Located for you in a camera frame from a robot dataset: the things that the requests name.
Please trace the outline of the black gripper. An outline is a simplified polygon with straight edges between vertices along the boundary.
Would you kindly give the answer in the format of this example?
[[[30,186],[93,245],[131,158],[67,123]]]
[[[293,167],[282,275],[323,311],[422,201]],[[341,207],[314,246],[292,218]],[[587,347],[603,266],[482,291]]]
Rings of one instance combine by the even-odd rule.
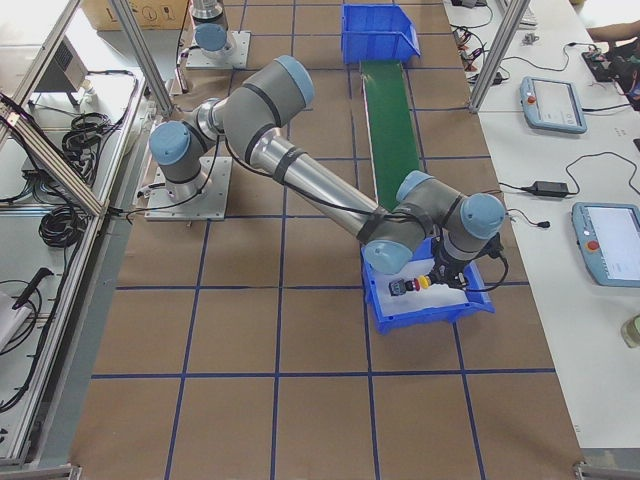
[[[442,284],[465,292],[472,291],[470,282],[464,275],[464,269],[473,260],[473,257],[470,259],[455,258],[446,251],[443,244],[433,244],[432,254],[434,266],[428,274],[432,285]]]

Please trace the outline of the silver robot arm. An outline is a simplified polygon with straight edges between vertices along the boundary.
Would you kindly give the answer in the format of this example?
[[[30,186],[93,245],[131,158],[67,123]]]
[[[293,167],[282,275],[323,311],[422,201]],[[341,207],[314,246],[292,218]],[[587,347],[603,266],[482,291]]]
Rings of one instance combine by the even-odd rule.
[[[191,18],[194,24],[194,49],[216,63],[229,61],[236,43],[229,30],[223,2],[193,0]]]
[[[315,95],[305,67],[282,55],[252,74],[224,99],[209,99],[185,119],[166,121],[149,137],[152,158],[167,185],[207,181],[201,157],[220,140],[256,173],[294,190],[364,247],[366,261],[382,274],[397,274],[429,240],[434,265],[424,277],[395,281],[394,296],[445,284],[463,289],[466,266],[485,255],[501,258],[500,230],[506,217],[494,196],[467,196],[435,177],[414,170],[387,210],[288,141],[282,127]]]

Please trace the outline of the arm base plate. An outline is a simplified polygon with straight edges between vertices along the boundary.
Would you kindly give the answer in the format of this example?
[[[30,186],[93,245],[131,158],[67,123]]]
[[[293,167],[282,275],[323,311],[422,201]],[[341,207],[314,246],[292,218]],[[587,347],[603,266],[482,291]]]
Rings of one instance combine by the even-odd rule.
[[[244,70],[247,67],[250,31],[206,33],[201,25],[189,48],[186,68],[191,70]]]
[[[161,186],[150,191],[143,212],[148,221],[223,221],[232,172],[230,157],[203,156],[201,170],[191,182],[175,184],[160,167],[154,180]]]

